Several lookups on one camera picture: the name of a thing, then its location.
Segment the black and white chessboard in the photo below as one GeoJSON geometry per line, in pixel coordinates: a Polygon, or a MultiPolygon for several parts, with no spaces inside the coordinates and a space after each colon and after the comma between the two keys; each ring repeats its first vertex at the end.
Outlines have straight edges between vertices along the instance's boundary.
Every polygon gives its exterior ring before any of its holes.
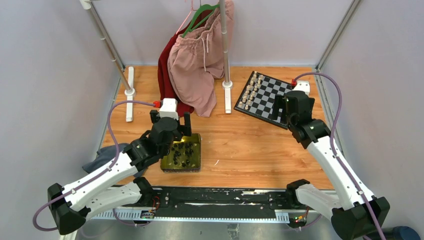
{"type": "Polygon", "coordinates": [[[287,129],[286,124],[277,120],[272,120],[272,107],[276,95],[284,95],[292,90],[290,83],[270,77],[257,71],[252,71],[238,100],[235,103],[234,109],[256,119],[262,120],[277,127],[287,129]],[[256,75],[257,81],[252,81],[252,76],[256,75]],[[258,83],[258,77],[263,76],[261,83],[258,83]],[[246,88],[252,85],[252,89],[247,93],[246,88]],[[242,108],[238,107],[239,102],[242,102],[243,95],[247,95],[247,100],[242,108]],[[251,106],[246,107],[248,100],[252,101],[251,106]]]}

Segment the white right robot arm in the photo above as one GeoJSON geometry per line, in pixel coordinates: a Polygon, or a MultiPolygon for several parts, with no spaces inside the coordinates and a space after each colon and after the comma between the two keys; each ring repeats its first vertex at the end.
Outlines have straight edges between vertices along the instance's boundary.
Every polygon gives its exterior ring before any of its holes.
{"type": "Polygon", "coordinates": [[[337,196],[317,189],[308,180],[299,179],[286,186],[285,201],[292,209],[312,208],[330,220],[343,240],[382,232],[390,210],[385,197],[376,197],[354,173],[341,154],[334,134],[321,119],[312,117],[315,100],[301,90],[277,95],[272,118],[280,117],[295,140],[320,164],[337,196]]]}

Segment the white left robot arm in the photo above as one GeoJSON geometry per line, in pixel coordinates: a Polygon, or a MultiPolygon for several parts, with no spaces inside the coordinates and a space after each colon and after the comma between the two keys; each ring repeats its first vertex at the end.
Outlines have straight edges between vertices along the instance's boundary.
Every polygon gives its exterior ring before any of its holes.
{"type": "Polygon", "coordinates": [[[153,190],[144,177],[119,189],[109,189],[157,163],[170,154],[174,142],[192,134],[189,112],[183,115],[184,124],[162,110],[152,110],[150,115],[151,129],[119,149],[112,160],[72,183],[64,186],[54,183],[48,187],[47,206],[60,235],[68,235],[97,214],[116,207],[134,203],[146,207],[152,203],[153,190]]]}

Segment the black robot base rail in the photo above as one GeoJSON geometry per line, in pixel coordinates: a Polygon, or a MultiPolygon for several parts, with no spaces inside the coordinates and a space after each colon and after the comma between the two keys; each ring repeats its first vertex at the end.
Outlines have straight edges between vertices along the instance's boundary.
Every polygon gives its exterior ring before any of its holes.
{"type": "Polygon", "coordinates": [[[295,206],[285,189],[157,186],[147,202],[105,206],[101,197],[89,200],[88,220],[148,222],[272,223],[306,226],[318,212],[295,206]]]}

